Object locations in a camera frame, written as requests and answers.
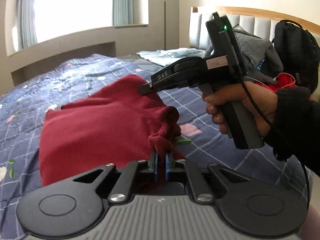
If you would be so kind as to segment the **right hand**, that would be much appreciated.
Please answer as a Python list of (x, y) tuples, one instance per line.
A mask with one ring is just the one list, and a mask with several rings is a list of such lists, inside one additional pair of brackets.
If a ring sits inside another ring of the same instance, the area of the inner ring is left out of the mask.
[(220, 106), (227, 102), (241, 102), (254, 116), (258, 131), (262, 137), (266, 136), (274, 121), (278, 97), (271, 90), (245, 81), (247, 90), (253, 101), (261, 110), (263, 115), (269, 120), (267, 123), (252, 105), (249, 97), (241, 84), (227, 85), (218, 89), (210, 95), (202, 95), (202, 100), (206, 102), (206, 112), (212, 116), (212, 122), (219, 125), (222, 134), (227, 134), (228, 127), (224, 115), (220, 111)]

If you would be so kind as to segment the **right forearm black sleeve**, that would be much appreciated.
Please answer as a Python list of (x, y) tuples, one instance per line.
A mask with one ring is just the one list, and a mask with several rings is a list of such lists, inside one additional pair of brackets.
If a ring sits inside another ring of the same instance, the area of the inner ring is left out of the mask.
[(319, 175), (319, 102), (310, 96), (304, 87), (278, 90), (274, 121), (265, 141), (278, 161), (294, 155)]

